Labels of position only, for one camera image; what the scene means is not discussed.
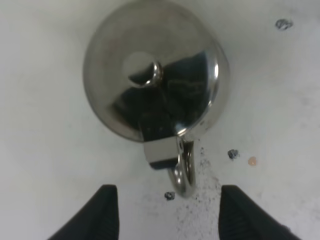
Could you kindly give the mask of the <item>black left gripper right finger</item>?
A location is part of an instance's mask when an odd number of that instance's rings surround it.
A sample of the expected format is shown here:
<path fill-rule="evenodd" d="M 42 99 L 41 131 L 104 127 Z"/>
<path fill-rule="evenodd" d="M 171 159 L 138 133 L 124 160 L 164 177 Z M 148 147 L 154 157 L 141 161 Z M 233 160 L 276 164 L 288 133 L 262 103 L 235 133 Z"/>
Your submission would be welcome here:
<path fill-rule="evenodd" d="M 236 185 L 223 185 L 218 218 L 221 240 L 298 240 Z"/>

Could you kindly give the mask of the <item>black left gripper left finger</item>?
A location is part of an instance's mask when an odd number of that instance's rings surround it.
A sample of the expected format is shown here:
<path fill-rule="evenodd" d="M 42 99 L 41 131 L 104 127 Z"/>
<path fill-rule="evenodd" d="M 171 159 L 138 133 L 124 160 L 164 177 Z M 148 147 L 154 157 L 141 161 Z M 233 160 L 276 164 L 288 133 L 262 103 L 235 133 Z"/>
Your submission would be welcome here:
<path fill-rule="evenodd" d="M 51 240 L 119 239 L 118 190 L 102 185 L 91 199 L 55 234 Z"/>

